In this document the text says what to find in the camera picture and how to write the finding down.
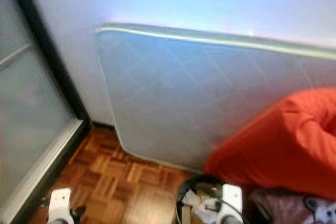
parquet floor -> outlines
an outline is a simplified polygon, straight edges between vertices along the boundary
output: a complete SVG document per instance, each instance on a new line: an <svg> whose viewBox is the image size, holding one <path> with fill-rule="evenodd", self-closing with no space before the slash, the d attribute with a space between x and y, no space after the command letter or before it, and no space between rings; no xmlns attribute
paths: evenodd
<svg viewBox="0 0 336 224"><path fill-rule="evenodd" d="M171 224L179 185L192 174L125 153L114 131L94 127L48 192L73 189L71 207L85 224ZM46 223L38 208L29 224Z"/></svg>

frosted glass door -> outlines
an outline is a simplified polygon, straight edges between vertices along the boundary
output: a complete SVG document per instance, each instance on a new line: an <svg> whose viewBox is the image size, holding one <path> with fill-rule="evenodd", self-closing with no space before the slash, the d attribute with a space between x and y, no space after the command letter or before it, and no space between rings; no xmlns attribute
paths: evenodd
<svg viewBox="0 0 336 224"><path fill-rule="evenodd" d="M14 0L0 1L0 204L77 119L58 92Z"/></svg>

mattress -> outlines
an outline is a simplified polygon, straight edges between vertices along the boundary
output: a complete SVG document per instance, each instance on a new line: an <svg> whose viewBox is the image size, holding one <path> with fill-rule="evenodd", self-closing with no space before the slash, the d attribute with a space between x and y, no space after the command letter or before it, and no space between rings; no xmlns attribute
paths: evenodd
<svg viewBox="0 0 336 224"><path fill-rule="evenodd" d="M192 170L283 96L336 85L336 51L263 38L105 24L97 53L124 150Z"/></svg>

orange bean bag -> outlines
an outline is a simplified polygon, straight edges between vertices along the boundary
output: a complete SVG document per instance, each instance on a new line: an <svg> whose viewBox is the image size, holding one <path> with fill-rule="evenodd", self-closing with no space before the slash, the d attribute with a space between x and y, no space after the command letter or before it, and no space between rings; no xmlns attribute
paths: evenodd
<svg viewBox="0 0 336 224"><path fill-rule="evenodd" d="M225 140L205 173L336 199L336 89L290 95Z"/></svg>

wall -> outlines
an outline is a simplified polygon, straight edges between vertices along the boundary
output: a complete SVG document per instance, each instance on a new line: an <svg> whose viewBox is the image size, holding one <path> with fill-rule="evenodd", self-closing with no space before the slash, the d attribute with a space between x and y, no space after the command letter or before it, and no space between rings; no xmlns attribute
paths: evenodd
<svg viewBox="0 0 336 224"><path fill-rule="evenodd" d="M93 120L113 124L95 54L105 22L176 26L336 47L336 0L36 0Z"/></svg>

